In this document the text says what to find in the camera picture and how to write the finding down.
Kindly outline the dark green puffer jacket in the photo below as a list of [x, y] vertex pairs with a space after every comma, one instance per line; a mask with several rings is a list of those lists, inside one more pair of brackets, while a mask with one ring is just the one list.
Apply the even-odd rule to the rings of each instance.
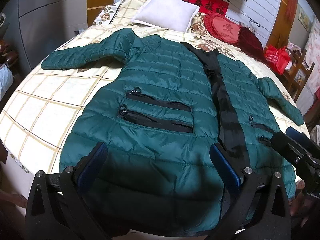
[[241, 61], [130, 28], [99, 43], [52, 52], [44, 70], [79, 69], [114, 59], [118, 77], [100, 88], [63, 146], [60, 168], [75, 165], [102, 142], [108, 155], [84, 194], [104, 230], [135, 229], [166, 236], [202, 234], [221, 217], [224, 185], [209, 149], [219, 143], [254, 172], [281, 173], [295, 195], [293, 166], [267, 145], [280, 131], [277, 105], [304, 120], [269, 77]]

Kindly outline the wooden chair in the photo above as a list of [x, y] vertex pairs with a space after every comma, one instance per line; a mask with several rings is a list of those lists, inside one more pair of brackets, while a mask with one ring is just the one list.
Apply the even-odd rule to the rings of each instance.
[[306, 49], [303, 49], [302, 53], [288, 47], [286, 49], [290, 52], [290, 57], [293, 58], [293, 64], [289, 70], [284, 71], [282, 77], [286, 90], [296, 102], [313, 71], [315, 63], [313, 62], [311, 66], [307, 64], [305, 57], [308, 51]]

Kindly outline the red plastic bag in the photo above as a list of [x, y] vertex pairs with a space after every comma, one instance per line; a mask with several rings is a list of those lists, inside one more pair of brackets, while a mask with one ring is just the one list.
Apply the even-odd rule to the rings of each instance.
[[283, 75], [284, 70], [288, 65], [292, 65], [292, 61], [286, 47], [277, 49], [276, 47], [269, 45], [264, 53], [268, 66], [278, 75]]

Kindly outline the floral checked bed cover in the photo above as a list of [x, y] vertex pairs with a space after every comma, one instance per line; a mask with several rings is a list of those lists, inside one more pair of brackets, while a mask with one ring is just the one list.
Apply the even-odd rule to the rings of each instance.
[[[221, 54], [243, 62], [256, 77], [270, 77], [285, 99], [291, 101], [288, 91], [268, 66], [209, 35], [204, 28], [202, 13], [194, 16], [185, 33], [133, 24], [131, 19], [146, 1], [120, 0], [104, 7], [91, 27], [61, 48], [97, 43], [113, 32], [129, 27], [139, 37], [157, 34], [207, 51], [218, 49]], [[62, 147], [76, 119], [95, 93], [114, 81], [120, 71], [121, 64], [112, 59], [79, 70], [35, 67], [1, 111], [1, 140], [16, 163], [27, 173], [38, 170], [57, 172]]]

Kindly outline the orange wooden right panel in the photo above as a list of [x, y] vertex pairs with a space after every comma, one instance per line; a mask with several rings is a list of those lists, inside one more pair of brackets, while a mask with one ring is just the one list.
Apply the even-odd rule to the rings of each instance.
[[279, 49], [289, 41], [293, 22], [296, 15], [298, 0], [281, 0], [275, 24], [271, 31], [266, 48], [270, 45]]

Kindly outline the dark red velvet cushion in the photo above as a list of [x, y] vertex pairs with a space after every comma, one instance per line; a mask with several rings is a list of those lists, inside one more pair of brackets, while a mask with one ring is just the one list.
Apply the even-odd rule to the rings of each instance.
[[237, 47], [248, 56], [266, 64], [262, 44], [248, 28], [240, 27]]

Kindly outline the red banner with characters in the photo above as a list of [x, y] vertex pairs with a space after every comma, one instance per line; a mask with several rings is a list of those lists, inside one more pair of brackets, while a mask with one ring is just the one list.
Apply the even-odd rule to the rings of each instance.
[[182, 0], [194, 5], [199, 6], [199, 12], [207, 14], [208, 12], [214, 12], [226, 15], [229, 3], [223, 0]]

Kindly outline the white square pillow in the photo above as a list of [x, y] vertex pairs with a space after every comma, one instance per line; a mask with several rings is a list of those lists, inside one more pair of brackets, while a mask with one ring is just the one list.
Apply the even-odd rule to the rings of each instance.
[[200, 7], [182, 0], [147, 0], [131, 22], [186, 32]]

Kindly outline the grey wardrobe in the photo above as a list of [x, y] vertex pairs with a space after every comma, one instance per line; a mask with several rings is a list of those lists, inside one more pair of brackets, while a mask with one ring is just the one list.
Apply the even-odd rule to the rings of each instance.
[[48, 54], [87, 28], [86, 0], [1, 0], [1, 39], [28, 75]]

